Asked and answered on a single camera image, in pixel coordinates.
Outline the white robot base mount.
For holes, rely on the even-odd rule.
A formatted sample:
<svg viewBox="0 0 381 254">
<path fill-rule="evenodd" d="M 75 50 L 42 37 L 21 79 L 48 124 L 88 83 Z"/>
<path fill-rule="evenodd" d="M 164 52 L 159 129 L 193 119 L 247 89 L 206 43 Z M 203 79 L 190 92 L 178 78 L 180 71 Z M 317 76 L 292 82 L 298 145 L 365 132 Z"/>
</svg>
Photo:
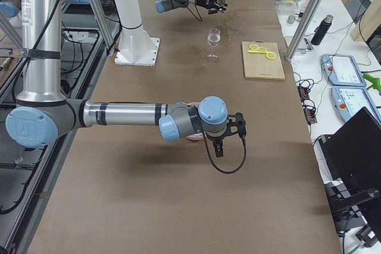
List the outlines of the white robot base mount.
<svg viewBox="0 0 381 254">
<path fill-rule="evenodd" d="M 115 63 L 154 66 L 160 40 L 143 28 L 138 0 L 115 0 L 115 5 L 122 26 Z"/>
</svg>

